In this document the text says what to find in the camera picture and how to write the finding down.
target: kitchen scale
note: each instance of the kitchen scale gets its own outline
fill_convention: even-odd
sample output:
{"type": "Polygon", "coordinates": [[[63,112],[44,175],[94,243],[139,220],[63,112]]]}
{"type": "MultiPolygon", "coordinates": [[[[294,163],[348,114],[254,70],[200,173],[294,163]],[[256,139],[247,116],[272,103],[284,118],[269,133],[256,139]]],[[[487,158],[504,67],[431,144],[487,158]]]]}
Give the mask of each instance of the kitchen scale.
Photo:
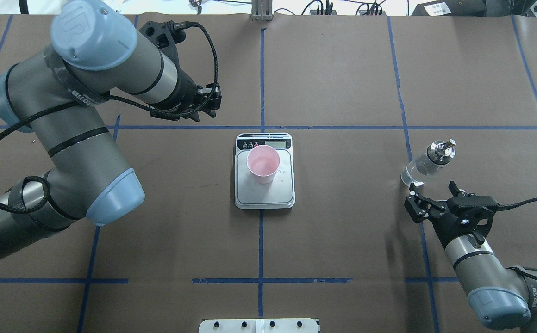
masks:
{"type": "Polygon", "coordinates": [[[289,133],[243,133],[235,139],[235,205],[241,209],[291,208],[295,203],[293,141],[289,133]],[[252,177],[246,158],[255,145],[269,145],[281,162],[275,179],[260,184],[252,177]]]}

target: metal bottle cap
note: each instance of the metal bottle cap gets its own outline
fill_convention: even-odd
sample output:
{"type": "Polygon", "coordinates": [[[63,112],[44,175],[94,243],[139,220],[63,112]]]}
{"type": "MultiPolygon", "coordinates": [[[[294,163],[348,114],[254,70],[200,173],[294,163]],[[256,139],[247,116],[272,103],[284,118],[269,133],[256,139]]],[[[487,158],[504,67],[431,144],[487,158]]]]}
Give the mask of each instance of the metal bottle cap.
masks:
{"type": "Polygon", "coordinates": [[[427,148],[427,156],[434,164],[446,165],[456,155],[455,145],[456,141],[454,139],[435,141],[427,148]]]}

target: pink cup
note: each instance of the pink cup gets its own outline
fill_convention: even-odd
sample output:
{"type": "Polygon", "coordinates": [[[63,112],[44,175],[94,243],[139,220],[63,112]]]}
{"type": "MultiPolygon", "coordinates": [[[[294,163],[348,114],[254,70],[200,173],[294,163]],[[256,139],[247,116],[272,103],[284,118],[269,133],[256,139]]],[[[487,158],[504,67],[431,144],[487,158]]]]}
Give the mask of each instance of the pink cup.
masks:
{"type": "Polygon", "coordinates": [[[279,152],[267,145],[252,148],[246,159],[248,170],[260,184],[268,184],[273,181],[280,162],[279,152]]]}

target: sticker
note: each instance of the sticker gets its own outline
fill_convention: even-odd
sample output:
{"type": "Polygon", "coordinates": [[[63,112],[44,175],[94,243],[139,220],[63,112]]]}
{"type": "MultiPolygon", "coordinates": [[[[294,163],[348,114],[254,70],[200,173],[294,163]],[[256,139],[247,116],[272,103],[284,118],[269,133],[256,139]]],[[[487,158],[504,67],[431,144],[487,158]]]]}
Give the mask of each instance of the sticker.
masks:
{"type": "Polygon", "coordinates": [[[423,6],[427,11],[429,16],[439,16],[446,15],[447,13],[452,13],[448,5],[445,2],[440,2],[439,4],[433,4],[428,6],[423,6]]]}

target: light blue joint cap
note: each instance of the light blue joint cap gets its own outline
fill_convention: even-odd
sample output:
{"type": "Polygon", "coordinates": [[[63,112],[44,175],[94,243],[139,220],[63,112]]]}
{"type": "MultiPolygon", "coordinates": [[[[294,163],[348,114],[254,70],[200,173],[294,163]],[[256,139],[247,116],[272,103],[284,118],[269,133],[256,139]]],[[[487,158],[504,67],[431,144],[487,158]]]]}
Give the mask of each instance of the light blue joint cap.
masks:
{"type": "Polygon", "coordinates": [[[135,170],[127,169],[99,194],[85,217],[97,226],[104,226],[139,207],[144,200],[145,193],[135,170]]]}
{"type": "Polygon", "coordinates": [[[72,0],[50,27],[52,46],[71,65],[105,70],[126,61],[137,47],[137,30],[98,0],[72,0]]]}
{"type": "MultiPolygon", "coordinates": [[[[7,98],[7,73],[0,75],[0,118],[7,124],[12,126],[19,123],[19,118],[13,112],[9,99],[7,98]]],[[[21,127],[18,131],[23,133],[32,133],[34,130],[28,126],[21,127]]]]}
{"type": "Polygon", "coordinates": [[[489,329],[520,327],[530,320],[524,299],[509,289],[481,287],[468,293],[468,304],[481,324],[489,329]]]}

